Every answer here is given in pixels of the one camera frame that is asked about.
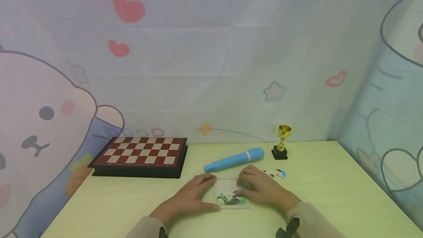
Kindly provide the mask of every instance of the blue cylindrical object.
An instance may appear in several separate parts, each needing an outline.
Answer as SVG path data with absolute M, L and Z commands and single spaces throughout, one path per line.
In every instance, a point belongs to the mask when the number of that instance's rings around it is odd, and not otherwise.
M 240 165 L 250 161 L 259 160 L 264 157 L 264 151 L 261 147 L 249 149 L 247 152 L 243 152 L 238 155 L 234 155 L 216 162 L 213 162 L 204 168 L 204 172 L 211 173 L 213 171 L 219 171 L 231 166 Z

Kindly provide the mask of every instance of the left hand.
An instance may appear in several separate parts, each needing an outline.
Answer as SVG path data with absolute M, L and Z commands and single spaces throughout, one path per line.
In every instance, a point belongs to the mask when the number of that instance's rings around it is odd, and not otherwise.
M 186 183 L 172 198 L 159 205 L 151 214 L 168 227 L 172 219 L 179 214 L 220 211 L 213 203 L 202 202 L 201 197 L 216 182 L 216 176 L 201 174 Z

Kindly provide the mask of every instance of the red and white checkered board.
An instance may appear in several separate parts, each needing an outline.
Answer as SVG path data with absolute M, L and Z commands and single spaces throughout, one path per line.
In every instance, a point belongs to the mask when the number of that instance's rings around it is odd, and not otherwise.
M 177 165 L 183 145 L 183 138 L 118 137 L 93 165 L 172 167 Z

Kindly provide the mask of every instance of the hand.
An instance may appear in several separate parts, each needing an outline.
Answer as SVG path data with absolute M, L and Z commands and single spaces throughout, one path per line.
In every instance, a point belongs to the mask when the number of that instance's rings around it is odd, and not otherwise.
M 172 198 L 159 205 L 151 214 L 168 227 L 172 219 L 179 214 L 192 214 L 207 211 L 220 211 L 216 204 L 202 202 L 201 197 L 217 178 L 212 174 L 195 176 L 186 183 Z
M 253 165 L 242 169 L 239 174 L 237 184 L 245 185 L 245 182 L 249 182 L 252 188 L 239 190 L 237 194 L 254 202 L 275 205 L 285 214 L 294 208 L 298 202 L 301 202 L 294 193 L 283 188 L 278 182 Z

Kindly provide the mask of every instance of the cartoon eye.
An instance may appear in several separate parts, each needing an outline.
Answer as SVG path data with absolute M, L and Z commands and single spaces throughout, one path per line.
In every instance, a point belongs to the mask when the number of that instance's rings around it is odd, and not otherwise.
M 420 25 L 419 30 L 417 31 L 417 36 L 419 40 L 423 43 L 423 23 Z
M 44 120 L 51 120 L 54 117 L 54 110 L 47 106 L 42 107 L 38 112 L 38 115 L 40 115 L 40 118 Z
M 6 158 L 0 153 L 0 170 L 6 167 Z

